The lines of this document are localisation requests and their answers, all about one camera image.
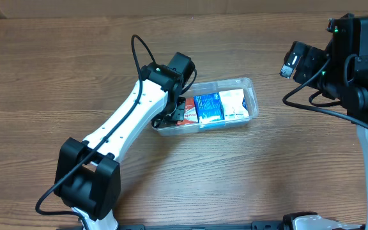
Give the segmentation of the red medicine box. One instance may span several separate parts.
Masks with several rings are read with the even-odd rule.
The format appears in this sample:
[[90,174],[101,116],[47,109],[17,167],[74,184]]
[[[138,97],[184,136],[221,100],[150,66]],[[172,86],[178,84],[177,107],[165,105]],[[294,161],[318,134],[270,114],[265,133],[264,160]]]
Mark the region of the red medicine box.
[[177,122],[177,126],[190,125],[198,123],[198,117],[196,112],[196,107],[193,98],[187,98],[185,101],[185,112],[184,119]]

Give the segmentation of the blue medicine box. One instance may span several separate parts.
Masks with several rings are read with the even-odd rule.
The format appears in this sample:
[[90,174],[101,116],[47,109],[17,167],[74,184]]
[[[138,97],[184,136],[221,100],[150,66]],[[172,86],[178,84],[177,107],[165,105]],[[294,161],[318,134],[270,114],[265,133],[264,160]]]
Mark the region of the blue medicine box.
[[197,95],[194,97],[194,103],[199,123],[211,123],[224,119],[219,93]]

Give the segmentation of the white medicine box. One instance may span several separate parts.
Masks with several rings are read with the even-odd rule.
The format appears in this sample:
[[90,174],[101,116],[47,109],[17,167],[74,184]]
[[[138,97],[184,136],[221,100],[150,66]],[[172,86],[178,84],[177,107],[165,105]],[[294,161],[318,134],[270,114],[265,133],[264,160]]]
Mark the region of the white medicine box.
[[221,91],[219,96],[225,120],[231,121],[249,117],[242,89]]

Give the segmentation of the clear plastic container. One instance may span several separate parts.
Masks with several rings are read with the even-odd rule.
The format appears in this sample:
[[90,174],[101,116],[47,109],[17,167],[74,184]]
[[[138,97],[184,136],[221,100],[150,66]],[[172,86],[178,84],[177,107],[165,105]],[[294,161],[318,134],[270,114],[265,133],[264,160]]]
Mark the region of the clear plastic container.
[[220,93],[221,91],[227,91],[232,89],[242,89],[245,95],[245,102],[249,117],[237,120],[227,121],[225,119],[221,121],[214,121],[211,123],[194,123],[190,125],[182,126],[169,126],[164,128],[153,128],[160,135],[171,136],[180,134],[191,134],[202,132],[206,130],[214,130],[219,128],[239,127],[246,125],[252,119],[258,117],[259,107],[257,103],[256,93],[254,90],[253,82],[249,78],[237,78],[237,79],[225,79],[215,80],[209,82],[195,83],[191,88],[183,95],[185,99],[194,98],[197,95],[205,95],[211,93]]

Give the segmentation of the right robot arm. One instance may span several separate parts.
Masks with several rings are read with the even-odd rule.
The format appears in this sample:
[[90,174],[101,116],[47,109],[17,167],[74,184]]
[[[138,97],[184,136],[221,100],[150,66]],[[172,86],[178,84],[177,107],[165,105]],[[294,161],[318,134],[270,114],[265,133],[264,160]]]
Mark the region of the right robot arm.
[[364,158],[367,220],[345,224],[306,211],[285,215],[279,229],[368,229],[368,16],[348,13],[330,19],[327,31],[332,39],[325,49],[293,42],[280,76],[292,78],[299,86],[282,101],[356,125]]

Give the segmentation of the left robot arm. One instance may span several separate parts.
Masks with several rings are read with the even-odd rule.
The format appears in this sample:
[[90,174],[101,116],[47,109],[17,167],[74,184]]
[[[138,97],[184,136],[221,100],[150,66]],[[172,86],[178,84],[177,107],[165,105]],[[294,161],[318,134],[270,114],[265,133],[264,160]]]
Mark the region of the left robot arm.
[[83,229],[117,229],[112,209],[121,192],[120,163],[147,124],[184,119],[182,94],[196,67],[175,53],[167,65],[150,63],[113,115],[82,141],[69,138],[59,150],[54,193],[78,216]]

